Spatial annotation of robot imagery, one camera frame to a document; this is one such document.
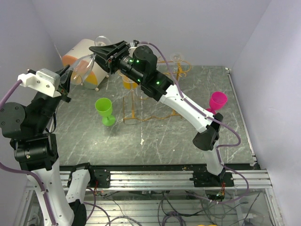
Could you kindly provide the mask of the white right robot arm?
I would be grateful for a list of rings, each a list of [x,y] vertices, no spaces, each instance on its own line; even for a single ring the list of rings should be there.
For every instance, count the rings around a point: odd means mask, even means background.
[[[157,70],[157,56],[147,45],[132,48],[126,41],[107,46],[91,46],[96,63],[106,72],[120,71],[138,84],[145,95],[161,102],[184,117],[197,131],[193,138],[196,148],[203,151],[208,183],[218,186],[224,181],[223,162],[216,150],[219,142],[221,114],[214,115],[200,107],[185,94],[178,84]]]

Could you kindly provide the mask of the clear tall wine glass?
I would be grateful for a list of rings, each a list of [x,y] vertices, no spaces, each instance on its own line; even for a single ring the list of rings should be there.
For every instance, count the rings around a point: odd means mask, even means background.
[[[124,118],[133,120],[136,119],[138,112],[138,96],[135,89],[131,89],[124,97]]]

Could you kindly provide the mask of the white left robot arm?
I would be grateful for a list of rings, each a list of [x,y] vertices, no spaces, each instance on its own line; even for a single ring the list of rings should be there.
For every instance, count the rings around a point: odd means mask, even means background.
[[[90,163],[82,163],[72,167],[64,191],[56,136],[47,129],[59,103],[70,102],[70,80],[69,66],[57,72],[29,70],[18,76],[0,102],[1,132],[10,139],[20,164],[16,173],[32,183],[46,226],[84,226],[86,188],[96,181]]]

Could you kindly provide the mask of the clear wide wine glass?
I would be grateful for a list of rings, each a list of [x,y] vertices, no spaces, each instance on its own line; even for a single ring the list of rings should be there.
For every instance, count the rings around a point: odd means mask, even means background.
[[[175,52],[170,55],[170,60],[174,62],[173,73],[177,73],[184,56],[181,52]]]

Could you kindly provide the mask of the pink plastic wine glass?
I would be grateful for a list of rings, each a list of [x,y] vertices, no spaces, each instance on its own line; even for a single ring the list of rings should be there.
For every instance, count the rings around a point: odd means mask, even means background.
[[[222,109],[228,101],[228,97],[223,92],[217,91],[211,95],[209,100],[209,108],[206,110],[216,114],[216,111]]]

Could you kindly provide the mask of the clear small wine glass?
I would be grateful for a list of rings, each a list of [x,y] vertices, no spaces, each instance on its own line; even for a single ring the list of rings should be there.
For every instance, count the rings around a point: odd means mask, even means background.
[[[71,64],[71,84],[82,85],[88,89],[98,89],[101,81],[108,77],[107,73],[95,62],[95,55],[89,50],[91,46],[110,45],[105,36],[97,36],[94,40],[82,39],[71,51],[76,58]]]

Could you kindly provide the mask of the yellow plastic wine glass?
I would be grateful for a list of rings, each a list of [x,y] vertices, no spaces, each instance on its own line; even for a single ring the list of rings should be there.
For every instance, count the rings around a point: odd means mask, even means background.
[[[138,84],[126,76],[122,76],[123,86],[126,89],[136,89]]]

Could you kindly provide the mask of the green plastic wine glass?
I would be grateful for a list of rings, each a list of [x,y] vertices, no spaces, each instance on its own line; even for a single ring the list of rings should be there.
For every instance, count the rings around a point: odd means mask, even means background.
[[[95,109],[102,116],[102,123],[105,126],[112,126],[115,123],[115,117],[112,115],[112,102],[108,98],[100,98],[95,102]]]

